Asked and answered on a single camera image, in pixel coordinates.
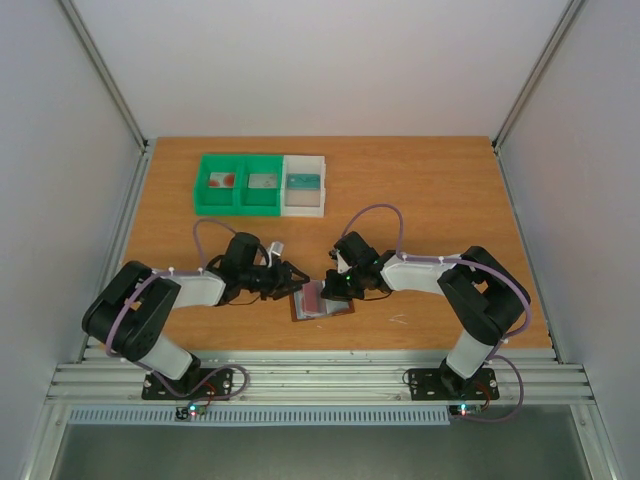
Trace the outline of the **green circuit board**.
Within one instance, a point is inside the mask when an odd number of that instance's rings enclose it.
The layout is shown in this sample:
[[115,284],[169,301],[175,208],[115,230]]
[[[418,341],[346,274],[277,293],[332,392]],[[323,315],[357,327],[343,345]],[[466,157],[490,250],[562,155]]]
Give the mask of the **green circuit board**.
[[451,405],[449,407],[449,413],[453,417],[469,417],[474,415],[479,415],[486,410],[486,407],[483,405],[471,405],[467,403],[461,403],[457,405]]
[[206,415],[208,407],[206,405],[190,404],[185,407],[176,407],[174,420],[179,422],[194,421]]

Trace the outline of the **red card in holder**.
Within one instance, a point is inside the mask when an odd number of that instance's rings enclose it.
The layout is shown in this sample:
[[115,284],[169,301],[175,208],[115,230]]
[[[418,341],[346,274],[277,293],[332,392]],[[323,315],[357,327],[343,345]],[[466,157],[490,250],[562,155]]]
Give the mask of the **red card in holder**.
[[303,286],[299,300],[303,316],[311,317],[326,313],[324,299],[320,296],[322,288],[323,284],[318,280],[310,281]]

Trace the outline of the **brown leather card holder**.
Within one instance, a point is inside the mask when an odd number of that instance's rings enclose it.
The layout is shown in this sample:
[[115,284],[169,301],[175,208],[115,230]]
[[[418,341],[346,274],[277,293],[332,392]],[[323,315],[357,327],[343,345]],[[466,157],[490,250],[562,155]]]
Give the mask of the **brown leather card holder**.
[[293,322],[304,322],[353,314],[355,307],[352,301],[327,300],[321,297],[324,282],[311,280],[302,289],[293,293],[290,299],[291,319]]

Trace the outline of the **green two-compartment bin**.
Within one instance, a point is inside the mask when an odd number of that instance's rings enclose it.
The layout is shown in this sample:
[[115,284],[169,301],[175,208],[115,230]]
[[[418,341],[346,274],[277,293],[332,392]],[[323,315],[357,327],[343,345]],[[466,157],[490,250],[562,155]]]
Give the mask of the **green two-compartment bin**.
[[[193,187],[194,212],[198,216],[280,216],[280,188],[283,155],[268,154],[204,154],[200,159]],[[208,187],[211,172],[234,172],[231,189]],[[277,189],[249,189],[252,173],[276,173]]]

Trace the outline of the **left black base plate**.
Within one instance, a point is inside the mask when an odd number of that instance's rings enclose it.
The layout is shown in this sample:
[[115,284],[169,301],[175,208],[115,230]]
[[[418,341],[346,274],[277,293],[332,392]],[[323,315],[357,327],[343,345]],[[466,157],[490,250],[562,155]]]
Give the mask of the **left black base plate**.
[[231,368],[201,368],[187,373],[179,380],[171,380],[153,372],[145,376],[141,398],[143,400],[197,400],[213,397],[228,400],[234,387],[234,372]]

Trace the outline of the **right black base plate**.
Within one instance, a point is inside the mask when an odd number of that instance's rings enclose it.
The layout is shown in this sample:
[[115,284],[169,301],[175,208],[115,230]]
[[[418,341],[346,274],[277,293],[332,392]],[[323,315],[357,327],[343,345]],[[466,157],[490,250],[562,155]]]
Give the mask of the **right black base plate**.
[[500,392],[493,369],[481,368],[471,379],[443,374],[440,368],[413,368],[405,372],[414,401],[498,400]]

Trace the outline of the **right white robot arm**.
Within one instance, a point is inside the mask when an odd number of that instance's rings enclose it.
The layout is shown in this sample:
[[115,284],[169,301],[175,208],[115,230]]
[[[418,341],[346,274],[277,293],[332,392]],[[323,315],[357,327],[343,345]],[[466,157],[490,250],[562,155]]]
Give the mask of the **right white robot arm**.
[[336,267],[326,272],[321,297],[363,300],[369,290],[384,294],[416,291],[441,295],[462,325],[462,333],[439,367],[448,396],[473,389],[485,361],[503,341],[519,333],[514,324],[532,319],[526,289],[484,248],[462,254],[419,256],[401,251],[378,253],[358,233],[334,245]]

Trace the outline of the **left green circuit board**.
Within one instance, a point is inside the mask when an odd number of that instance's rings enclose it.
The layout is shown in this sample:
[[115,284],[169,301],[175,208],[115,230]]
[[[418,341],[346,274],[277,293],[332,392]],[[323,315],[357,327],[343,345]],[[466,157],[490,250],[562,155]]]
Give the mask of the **left green circuit board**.
[[176,407],[174,420],[179,422],[194,421],[206,415],[208,407],[206,405],[190,404],[185,407]]

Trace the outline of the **right green circuit board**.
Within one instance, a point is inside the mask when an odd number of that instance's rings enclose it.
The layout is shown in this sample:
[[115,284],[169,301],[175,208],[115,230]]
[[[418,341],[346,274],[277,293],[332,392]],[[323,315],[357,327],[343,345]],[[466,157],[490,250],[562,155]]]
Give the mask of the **right green circuit board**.
[[461,403],[457,405],[451,405],[449,407],[449,413],[453,417],[469,417],[474,415],[479,415],[486,410],[486,407],[483,405],[471,405],[467,403]]

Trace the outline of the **red dotted card in bin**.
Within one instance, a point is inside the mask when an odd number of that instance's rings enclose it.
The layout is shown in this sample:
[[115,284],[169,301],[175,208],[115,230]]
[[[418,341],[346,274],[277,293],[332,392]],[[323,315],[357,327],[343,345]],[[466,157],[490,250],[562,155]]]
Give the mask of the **red dotted card in bin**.
[[211,189],[231,189],[235,185],[236,174],[234,172],[211,172],[208,179],[208,187]]

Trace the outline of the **aluminium rail frame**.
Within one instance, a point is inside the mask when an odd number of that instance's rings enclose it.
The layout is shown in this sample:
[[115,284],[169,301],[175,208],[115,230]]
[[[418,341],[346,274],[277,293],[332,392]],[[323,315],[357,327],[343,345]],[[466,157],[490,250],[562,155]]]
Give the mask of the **aluminium rail frame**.
[[[590,405],[595,398],[586,371],[561,363],[550,349],[506,349],[492,362],[498,405]],[[404,372],[436,367],[442,350],[201,351],[204,366],[238,364],[249,371],[248,388],[234,398],[247,405],[391,405],[410,400]],[[145,373],[124,360],[88,347],[78,363],[54,370],[49,404],[138,404]]]

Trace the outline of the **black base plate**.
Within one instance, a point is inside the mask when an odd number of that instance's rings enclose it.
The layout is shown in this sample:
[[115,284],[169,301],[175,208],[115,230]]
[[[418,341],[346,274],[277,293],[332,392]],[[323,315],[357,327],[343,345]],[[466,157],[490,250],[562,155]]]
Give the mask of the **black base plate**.
[[481,368],[471,379],[443,374],[440,368],[413,368],[405,372],[414,401],[498,400],[500,392],[493,369]]
[[187,373],[179,380],[171,380],[153,372],[145,376],[141,398],[143,400],[197,400],[213,397],[228,400],[234,387],[234,372],[231,368],[201,368]]

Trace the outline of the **white translucent bin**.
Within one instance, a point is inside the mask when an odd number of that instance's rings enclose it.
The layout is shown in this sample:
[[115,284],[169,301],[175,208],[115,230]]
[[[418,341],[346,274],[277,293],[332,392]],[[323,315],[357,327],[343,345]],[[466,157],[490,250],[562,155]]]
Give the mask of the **white translucent bin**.
[[322,218],[325,215],[324,156],[285,155],[282,162],[280,215]]

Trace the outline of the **teal card in bin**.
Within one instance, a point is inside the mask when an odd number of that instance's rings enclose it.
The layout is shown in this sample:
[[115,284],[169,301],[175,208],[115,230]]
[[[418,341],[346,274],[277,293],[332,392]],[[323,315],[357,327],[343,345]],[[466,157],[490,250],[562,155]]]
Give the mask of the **teal card in bin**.
[[321,176],[311,173],[290,173],[286,176],[286,188],[288,190],[320,190]]

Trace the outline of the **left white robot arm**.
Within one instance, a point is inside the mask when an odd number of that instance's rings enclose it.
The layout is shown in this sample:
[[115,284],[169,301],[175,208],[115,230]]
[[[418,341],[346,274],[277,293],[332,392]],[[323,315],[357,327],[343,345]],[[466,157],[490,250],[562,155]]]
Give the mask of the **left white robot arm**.
[[126,263],[85,312],[82,329],[109,356],[145,368],[170,395],[189,398],[215,373],[205,374],[197,356],[163,334],[172,311],[226,306],[244,291],[262,301],[280,300],[309,282],[308,275],[267,250],[258,237],[240,232],[224,254],[196,271]]

